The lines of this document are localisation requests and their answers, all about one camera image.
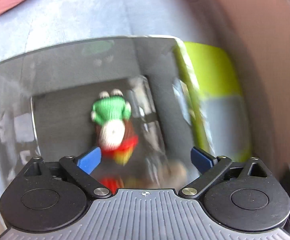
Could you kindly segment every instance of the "white knitted body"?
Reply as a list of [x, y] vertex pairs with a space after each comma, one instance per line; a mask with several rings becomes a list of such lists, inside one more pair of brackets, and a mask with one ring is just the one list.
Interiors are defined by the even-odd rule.
[[125, 133], [125, 125], [121, 120], [111, 120], [106, 122], [100, 133], [100, 147], [113, 150], [120, 146]]

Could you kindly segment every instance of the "transparent container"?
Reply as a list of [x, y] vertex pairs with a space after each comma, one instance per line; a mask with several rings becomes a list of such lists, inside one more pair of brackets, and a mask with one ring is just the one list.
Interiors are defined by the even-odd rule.
[[122, 91], [138, 144], [120, 165], [102, 157], [92, 172], [130, 188], [179, 189], [198, 176], [192, 129], [175, 96], [174, 38], [117, 37], [36, 50], [0, 63], [0, 163], [9, 184], [31, 157], [46, 162], [97, 146], [93, 103]]

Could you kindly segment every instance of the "plush toy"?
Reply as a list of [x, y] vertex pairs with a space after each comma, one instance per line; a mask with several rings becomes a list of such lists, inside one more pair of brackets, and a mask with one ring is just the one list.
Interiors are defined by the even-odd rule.
[[121, 165], [128, 162], [138, 144], [130, 117], [131, 105], [118, 89], [114, 89], [111, 96], [106, 91], [101, 92], [91, 112], [102, 155]]

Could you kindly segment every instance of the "knitted toy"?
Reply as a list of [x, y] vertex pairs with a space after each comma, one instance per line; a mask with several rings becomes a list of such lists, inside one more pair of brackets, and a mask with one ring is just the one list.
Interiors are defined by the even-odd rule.
[[91, 112], [102, 155], [121, 165], [128, 162], [138, 144], [130, 117], [131, 105], [118, 89], [114, 89], [111, 96], [106, 91], [101, 92]]

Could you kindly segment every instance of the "metal rivet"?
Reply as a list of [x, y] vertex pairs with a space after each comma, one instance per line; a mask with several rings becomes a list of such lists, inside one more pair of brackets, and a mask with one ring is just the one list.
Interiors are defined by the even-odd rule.
[[109, 190], [104, 187], [98, 187], [97, 189], [94, 190], [94, 194], [97, 196], [105, 196], [109, 193]]
[[182, 193], [187, 196], [193, 196], [197, 194], [197, 190], [192, 187], [186, 187], [182, 189]]

